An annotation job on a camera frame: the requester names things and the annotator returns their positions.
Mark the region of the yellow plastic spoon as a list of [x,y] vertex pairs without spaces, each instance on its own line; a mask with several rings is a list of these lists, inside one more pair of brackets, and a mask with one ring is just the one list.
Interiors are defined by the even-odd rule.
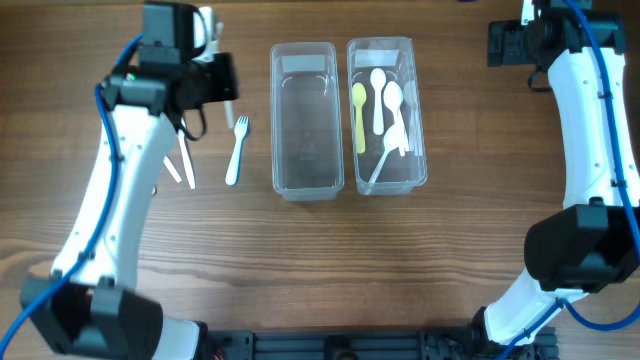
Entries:
[[355,134],[356,134],[356,151],[358,154],[363,154],[366,151],[366,140],[364,133],[363,122],[363,106],[366,103],[367,94],[365,87],[362,83],[355,83],[352,86],[352,102],[355,111]]

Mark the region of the light blue plastic fork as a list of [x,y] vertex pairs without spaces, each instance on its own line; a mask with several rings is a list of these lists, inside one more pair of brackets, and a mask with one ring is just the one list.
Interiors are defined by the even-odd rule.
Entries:
[[242,146],[249,131],[249,123],[249,117],[243,115],[239,117],[234,127],[235,144],[225,176],[225,183],[229,186],[235,185],[238,181]]

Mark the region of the white short plastic fork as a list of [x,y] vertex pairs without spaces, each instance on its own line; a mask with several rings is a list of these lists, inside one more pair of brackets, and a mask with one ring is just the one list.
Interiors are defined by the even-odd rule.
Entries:
[[174,179],[174,181],[176,183],[181,183],[182,182],[182,177],[179,174],[179,172],[177,171],[175,165],[173,164],[173,162],[171,161],[171,159],[168,156],[165,156],[163,159],[163,163],[165,168],[167,169],[167,171],[169,172],[169,174],[171,175],[171,177]]

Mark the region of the white ribbed spoon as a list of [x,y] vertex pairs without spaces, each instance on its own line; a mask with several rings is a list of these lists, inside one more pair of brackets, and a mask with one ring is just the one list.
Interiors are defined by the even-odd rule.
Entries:
[[380,160],[376,165],[376,168],[374,169],[369,179],[369,184],[374,184],[377,181],[388,155],[393,150],[402,148],[403,143],[404,143],[403,128],[398,124],[394,124],[390,126],[383,136],[384,150],[383,150],[382,156],[380,157]]

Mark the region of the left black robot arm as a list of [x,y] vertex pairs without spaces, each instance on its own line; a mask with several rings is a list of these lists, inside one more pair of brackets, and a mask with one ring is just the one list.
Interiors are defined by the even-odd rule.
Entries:
[[210,7],[148,1],[143,30],[94,89],[100,145],[73,229],[50,274],[29,277],[20,322],[58,354],[101,359],[220,359],[207,325],[138,295],[141,235],[185,115],[238,95]]

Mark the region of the white small spoon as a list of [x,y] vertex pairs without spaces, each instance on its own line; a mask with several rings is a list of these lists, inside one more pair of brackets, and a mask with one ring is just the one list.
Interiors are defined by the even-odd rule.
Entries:
[[385,72],[381,68],[374,68],[370,74],[370,83],[374,90],[373,132],[375,135],[382,135],[384,132],[382,90],[386,84]]

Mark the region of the white long plastic fork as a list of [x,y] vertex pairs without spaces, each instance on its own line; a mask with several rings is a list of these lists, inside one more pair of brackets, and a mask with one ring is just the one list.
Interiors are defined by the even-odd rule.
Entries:
[[196,177],[187,138],[182,130],[178,131],[177,137],[187,182],[190,189],[194,190],[196,188]]

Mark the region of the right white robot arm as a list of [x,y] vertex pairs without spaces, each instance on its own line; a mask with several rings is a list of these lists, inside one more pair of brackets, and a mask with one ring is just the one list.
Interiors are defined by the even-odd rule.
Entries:
[[536,224],[525,267],[472,323],[475,353],[530,345],[554,316],[625,281],[639,265],[639,173],[624,103],[621,18],[588,1],[527,1],[488,28],[491,67],[529,65],[548,77],[566,165],[562,210]]

